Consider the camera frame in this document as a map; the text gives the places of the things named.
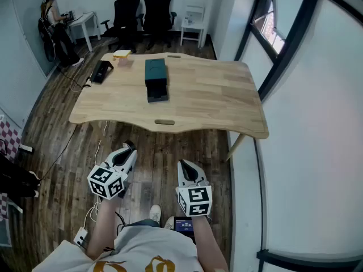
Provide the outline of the white printed t-shirt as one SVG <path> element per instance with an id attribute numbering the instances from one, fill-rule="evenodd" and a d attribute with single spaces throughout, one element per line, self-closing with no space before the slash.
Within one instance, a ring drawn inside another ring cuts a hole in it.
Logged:
<path id="1" fill-rule="evenodd" d="M 150 226 L 124 228 L 115 247 L 92 260 L 64 240 L 32 272 L 206 272 L 192 240 L 178 232 Z"/>

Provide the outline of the black flat device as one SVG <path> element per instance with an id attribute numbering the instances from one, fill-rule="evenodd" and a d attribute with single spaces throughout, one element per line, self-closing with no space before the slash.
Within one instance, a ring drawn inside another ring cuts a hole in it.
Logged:
<path id="1" fill-rule="evenodd" d="M 108 69 L 113 70 L 112 64 L 109 61 L 99 60 L 90 76 L 90 81 L 102 84 L 106 78 Z"/>

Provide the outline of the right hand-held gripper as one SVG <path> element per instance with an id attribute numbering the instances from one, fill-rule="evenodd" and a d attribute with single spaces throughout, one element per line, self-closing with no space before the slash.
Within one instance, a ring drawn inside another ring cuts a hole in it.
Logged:
<path id="1" fill-rule="evenodd" d="M 188 160 L 179 160 L 176 194 L 186 216 L 208 216 L 212 208 L 212 187 L 205 172 Z"/>

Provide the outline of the pink checkered mat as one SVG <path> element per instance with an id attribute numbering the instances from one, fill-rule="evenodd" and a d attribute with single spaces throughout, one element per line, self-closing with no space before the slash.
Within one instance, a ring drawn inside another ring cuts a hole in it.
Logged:
<path id="1" fill-rule="evenodd" d="M 21 134 L 7 118 L 0 114 L 0 153 L 13 162 L 21 143 Z"/>

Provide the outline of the wooden table leg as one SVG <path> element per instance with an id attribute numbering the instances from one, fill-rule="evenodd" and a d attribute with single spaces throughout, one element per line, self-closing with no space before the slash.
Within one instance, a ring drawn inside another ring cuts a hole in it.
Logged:
<path id="1" fill-rule="evenodd" d="M 236 139 L 236 141 L 233 143 L 231 149 L 229 149 L 229 152 L 226 155 L 225 162 L 227 162 L 233 155 L 233 153 L 236 151 L 236 149 L 241 144 L 242 140 L 244 139 L 245 135 L 240 133 Z"/>

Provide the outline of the person's left forearm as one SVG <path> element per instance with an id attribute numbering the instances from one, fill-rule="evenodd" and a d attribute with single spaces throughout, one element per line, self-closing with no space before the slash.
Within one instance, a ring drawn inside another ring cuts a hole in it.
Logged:
<path id="1" fill-rule="evenodd" d="M 87 256 L 96 260 L 104 250 L 114 248 L 115 231 L 116 231 L 116 209 L 120 206 L 121 199 L 103 199 L 95 228 L 88 242 Z"/>

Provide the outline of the black framed window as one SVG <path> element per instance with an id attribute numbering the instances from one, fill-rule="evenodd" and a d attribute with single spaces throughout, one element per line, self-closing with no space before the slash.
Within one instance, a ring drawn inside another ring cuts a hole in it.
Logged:
<path id="1" fill-rule="evenodd" d="M 254 0 L 235 60 L 242 58 L 252 34 L 272 61 L 258 88 L 264 100 L 298 50 L 311 22 L 318 0 Z"/>

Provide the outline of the black office chair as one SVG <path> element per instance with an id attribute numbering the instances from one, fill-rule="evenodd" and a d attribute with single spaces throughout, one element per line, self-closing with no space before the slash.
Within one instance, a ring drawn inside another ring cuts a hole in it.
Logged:
<path id="1" fill-rule="evenodd" d="M 108 45 L 108 49 L 111 49 L 114 45 L 117 45 L 116 50 L 124 48 L 131 50 L 132 53 L 136 52 L 136 47 L 133 44 L 136 38 L 138 29 L 137 10 L 140 4 L 140 0 L 115 0 L 114 9 L 115 17 L 113 26 L 108 27 L 109 20 L 101 22 L 101 25 L 105 25 L 106 31 L 105 37 L 117 38 L 117 42 L 113 42 Z"/>
<path id="2" fill-rule="evenodd" d="M 170 12 L 171 0 L 144 0 L 145 14 L 139 14 L 141 26 L 150 34 L 147 50 L 150 50 L 157 40 L 163 40 L 167 47 L 171 47 L 169 31 L 174 25 L 176 12 Z"/>

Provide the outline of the white desk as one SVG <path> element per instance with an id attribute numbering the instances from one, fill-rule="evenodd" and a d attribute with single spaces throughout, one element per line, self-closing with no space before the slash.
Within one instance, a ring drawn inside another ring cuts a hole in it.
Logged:
<path id="1" fill-rule="evenodd" d="M 86 40 L 86 44 L 87 44 L 87 47 L 88 47 L 88 51 L 89 52 L 93 52 L 93 47 L 92 47 L 91 41 L 90 41 L 90 35 L 88 34 L 88 30 L 87 30 L 87 27 L 86 27 L 86 23 L 89 20 L 93 20 L 94 28 L 96 30 L 97 39 L 98 40 L 101 40 L 101 33 L 100 33 L 99 24 L 98 24 L 98 17 L 97 17 L 97 15 L 96 15 L 96 13 L 94 11 L 84 13 L 84 14 L 82 14 L 82 16 L 80 16 L 76 20 L 73 20 L 69 24 L 69 31 L 70 31 L 71 41 L 74 44 L 76 44 L 77 43 L 77 39 L 72 34 L 72 29 L 75 28 L 75 27 L 80 26 L 81 29 L 82 29 L 82 32 L 83 32 L 83 36 L 84 36 L 84 38 Z"/>

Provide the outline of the person's right forearm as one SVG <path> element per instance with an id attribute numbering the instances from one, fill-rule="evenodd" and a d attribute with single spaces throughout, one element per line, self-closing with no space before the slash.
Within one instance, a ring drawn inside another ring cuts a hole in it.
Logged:
<path id="1" fill-rule="evenodd" d="M 226 260 L 205 216 L 192 218 L 197 258 L 204 272 L 229 272 Z"/>

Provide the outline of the black tablet screen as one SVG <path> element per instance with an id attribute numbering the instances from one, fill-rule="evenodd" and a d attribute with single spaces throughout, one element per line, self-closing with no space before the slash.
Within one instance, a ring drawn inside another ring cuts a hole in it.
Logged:
<path id="1" fill-rule="evenodd" d="M 189 237 L 192 240 L 195 239 L 191 217 L 174 217 L 174 231 L 181 233 L 182 235 Z"/>

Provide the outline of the black partition frame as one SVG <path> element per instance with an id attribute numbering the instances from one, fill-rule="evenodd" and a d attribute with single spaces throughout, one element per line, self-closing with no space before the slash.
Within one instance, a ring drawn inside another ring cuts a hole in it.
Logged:
<path id="1" fill-rule="evenodd" d="M 263 249 L 257 252 L 258 272 L 263 272 L 265 263 L 292 272 L 363 272 L 363 255 L 350 258 L 316 259 L 283 256 Z"/>

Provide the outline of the dark green box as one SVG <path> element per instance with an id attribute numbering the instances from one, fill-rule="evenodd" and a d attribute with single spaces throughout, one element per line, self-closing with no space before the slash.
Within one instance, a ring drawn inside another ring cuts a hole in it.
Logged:
<path id="1" fill-rule="evenodd" d="M 148 103 L 168 100 L 167 71 L 164 58 L 145 61 L 145 86 Z"/>

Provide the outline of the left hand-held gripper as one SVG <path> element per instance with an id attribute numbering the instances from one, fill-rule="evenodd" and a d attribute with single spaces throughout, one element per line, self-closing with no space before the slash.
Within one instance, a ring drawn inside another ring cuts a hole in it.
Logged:
<path id="1" fill-rule="evenodd" d="M 129 185 L 128 177 L 134 174 L 138 153 L 132 141 L 126 140 L 126 145 L 95 165 L 87 177 L 91 191 L 103 199 L 122 197 Z"/>

